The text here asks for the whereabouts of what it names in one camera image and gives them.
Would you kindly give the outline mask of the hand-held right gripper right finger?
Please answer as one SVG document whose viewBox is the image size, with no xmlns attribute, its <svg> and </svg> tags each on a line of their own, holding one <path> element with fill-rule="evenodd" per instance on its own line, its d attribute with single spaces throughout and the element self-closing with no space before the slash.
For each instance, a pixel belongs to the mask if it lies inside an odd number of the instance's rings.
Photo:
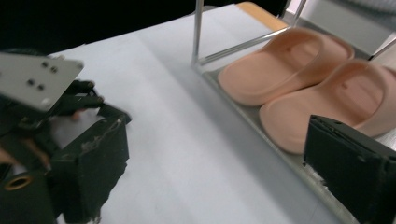
<svg viewBox="0 0 396 224">
<path fill-rule="evenodd" d="M 309 120 L 304 162 L 360 224 L 396 218 L 396 151 L 321 116 Z"/>
</svg>

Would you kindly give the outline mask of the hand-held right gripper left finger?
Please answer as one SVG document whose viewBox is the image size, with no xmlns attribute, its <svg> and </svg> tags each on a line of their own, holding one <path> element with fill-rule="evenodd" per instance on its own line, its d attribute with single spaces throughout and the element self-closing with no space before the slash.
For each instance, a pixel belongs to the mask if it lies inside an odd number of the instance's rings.
<svg viewBox="0 0 396 224">
<path fill-rule="evenodd" d="M 98 115 L 102 118 L 50 161 L 58 207 L 68 223 L 89 222 L 100 214 L 129 160 L 130 116 L 110 105 Z"/>
</svg>

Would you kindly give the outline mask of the pink foam slipper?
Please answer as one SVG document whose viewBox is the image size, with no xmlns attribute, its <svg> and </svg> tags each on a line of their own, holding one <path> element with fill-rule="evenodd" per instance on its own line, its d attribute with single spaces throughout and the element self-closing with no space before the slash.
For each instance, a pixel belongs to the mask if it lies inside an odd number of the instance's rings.
<svg viewBox="0 0 396 224">
<path fill-rule="evenodd" d="M 263 105 L 324 80 L 355 55 L 344 40 L 307 28 L 291 28 L 227 65 L 219 85 L 237 103 Z"/>
<path fill-rule="evenodd" d="M 396 128 L 396 70 L 364 60 L 337 66 L 319 84 L 287 93 L 259 112 L 266 135 L 281 149 L 304 152 L 310 117 L 339 120 L 370 137 Z"/>
</svg>

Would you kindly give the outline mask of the two-tier metal shoe rack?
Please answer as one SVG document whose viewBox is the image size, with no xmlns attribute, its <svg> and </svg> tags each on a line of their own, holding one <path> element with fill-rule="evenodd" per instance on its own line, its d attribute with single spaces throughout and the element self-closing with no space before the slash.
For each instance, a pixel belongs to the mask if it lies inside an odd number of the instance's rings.
<svg viewBox="0 0 396 224">
<path fill-rule="evenodd" d="M 298 6 L 294 9 L 287 9 L 279 19 L 267 19 L 263 12 L 259 13 L 259 20 L 270 30 L 268 34 L 200 57 L 204 1 L 196 0 L 192 64 L 215 89 L 219 88 L 218 75 L 220 70 L 206 71 L 203 68 L 204 65 L 259 45 L 291 27 L 301 26 L 336 35 L 350 43 L 358 52 L 359 57 L 367 60 L 387 56 L 396 46 L 396 16 L 355 6 L 346 3 L 344 0 L 296 0 Z M 228 103 L 266 142 L 266 147 L 274 151 L 318 195 L 343 224 L 360 224 L 324 186 L 324 180 L 304 162 L 304 155 L 293 156 L 274 145 L 263 128 L 259 126 L 259 116 L 256 114 L 258 109 L 256 107 L 241 106 L 233 100 L 229 100 Z M 380 135 L 375 141 L 390 148 L 392 144 L 396 144 L 396 130 Z"/>
</svg>

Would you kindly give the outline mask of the white table mat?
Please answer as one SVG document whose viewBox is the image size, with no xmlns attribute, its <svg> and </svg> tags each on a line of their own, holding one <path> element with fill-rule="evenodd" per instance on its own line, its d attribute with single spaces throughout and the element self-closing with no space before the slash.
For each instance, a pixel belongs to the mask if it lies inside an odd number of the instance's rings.
<svg viewBox="0 0 396 224">
<path fill-rule="evenodd" d="M 65 52 L 132 116 L 100 224 L 340 224 L 193 70 L 193 27 L 186 16 Z"/>
</svg>

